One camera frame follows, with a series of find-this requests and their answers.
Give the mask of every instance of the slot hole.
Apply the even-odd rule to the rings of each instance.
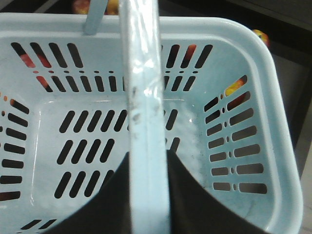
[[[66,92],[62,82],[60,81],[60,79],[57,76],[51,76],[54,84],[57,86],[58,90],[60,90],[61,92]]]
[[[59,49],[59,46],[55,43],[49,43],[49,47],[55,57],[55,59],[57,60],[59,66],[61,68],[66,68],[67,67],[67,64],[66,64],[66,61],[63,57],[63,54],[62,52],[60,51]]]
[[[106,162],[107,161],[108,156],[111,153],[111,150],[112,150],[112,148],[114,146],[114,143],[115,143],[114,139],[109,139],[107,141],[107,143],[105,145],[105,148],[104,148],[104,150],[102,152],[102,155],[101,155],[101,157],[99,159],[100,162]]]
[[[204,65],[208,55],[210,54],[211,50],[212,50],[213,46],[212,45],[206,45],[203,49],[203,51],[201,52],[198,61],[195,65],[195,68],[202,68],[202,66]]]
[[[67,82],[68,82],[70,88],[73,90],[73,92],[79,92],[79,89],[78,89],[78,87],[77,87],[77,85],[76,85],[76,82],[75,82],[75,80],[74,80],[73,77],[71,77],[71,76],[66,76],[66,80],[67,80]]]
[[[85,172],[79,172],[78,173],[78,176],[73,184],[73,187],[72,189],[70,190],[69,192],[69,196],[71,198],[74,198],[77,196],[78,192],[79,192],[79,189],[84,181],[84,178],[86,177],[86,173]]]
[[[67,140],[62,151],[60,152],[59,156],[58,156],[58,159],[57,159],[57,163],[59,165],[63,164],[66,157],[68,156],[68,153],[70,151],[70,149],[72,148],[73,146],[73,141],[72,140]]]
[[[86,189],[84,191],[84,195],[86,197],[89,197],[89,196],[92,195],[92,192],[93,192],[93,190],[94,190],[94,188],[95,188],[95,186],[96,186],[96,184],[98,182],[99,176],[100,176],[100,172],[99,171],[93,172],[93,174],[92,174],[92,176],[90,178],[90,181],[89,181],[89,183],[88,183],[88,185],[87,185],[87,187],[86,187]]]

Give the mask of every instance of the light blue basket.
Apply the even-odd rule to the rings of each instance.
[[[106,16],[94,36],[82,33],[85,19],[0,15],[3,234],[57,225],[96,194],[129,151],[119,19]],[[301,188],[264,43],[218,18],[161,17],[160,32],[166,148],[240,216],[273,234],[298,233]],[[168,59],[173,46],[177,56]],[[226,96],[240,78],[245,85]],[[242,94],[244,102],[229,110]]]

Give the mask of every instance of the red apple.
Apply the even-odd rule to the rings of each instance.
[[[51,67],[51,64],[49,63],[49,61],[43,57],[42,55],[37,55],[38,58],[40,59],[42,65],[44,67],[48,67],[50,68]],[[26,64],[27,67],[29,68],[35,68],[35,64],[33,63],[33,61],[30,59],[30,57],[28,56],[28,54],[23,54],[20,56],[21,60],[23,60],[23,62]]]
[[[74,14],[86,15],[89,12],[90,0],[74,0],[72,9]]]
[[[237,80],[235,83],[233,83],[230,87],[228,87],[225,90],[225,96],[229,96],[232,93],[234,93],[237,89],[239,89],[241,86],[243,86],[245,84],[245,80],[240,78],[239,80]],[[245,94],[242,94],[240,96],[238,96],[237,98],[235,98],[233,101],[231,101],[228,104],[228,110],[231,110],[233,108],[235,108],[236,106],[240,105],[245,98]]]

